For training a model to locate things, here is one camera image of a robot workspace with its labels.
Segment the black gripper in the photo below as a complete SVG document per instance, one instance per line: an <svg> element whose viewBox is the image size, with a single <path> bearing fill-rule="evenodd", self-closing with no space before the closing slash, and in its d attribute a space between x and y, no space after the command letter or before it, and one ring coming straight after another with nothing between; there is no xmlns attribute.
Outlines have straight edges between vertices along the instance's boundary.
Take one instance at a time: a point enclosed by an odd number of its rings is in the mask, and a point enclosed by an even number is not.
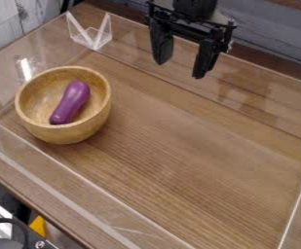
<svg viewBox="0 0 301 249"><path fill-rule="evenodd" d="M218 0L148 0L147 6L155 62L162 65L171 58L174 35L195 42L202 40L191 73L192 78L202 79L212 70L220 53L218 42L230 43L237 27L234 20L218 10Z"/></svg>

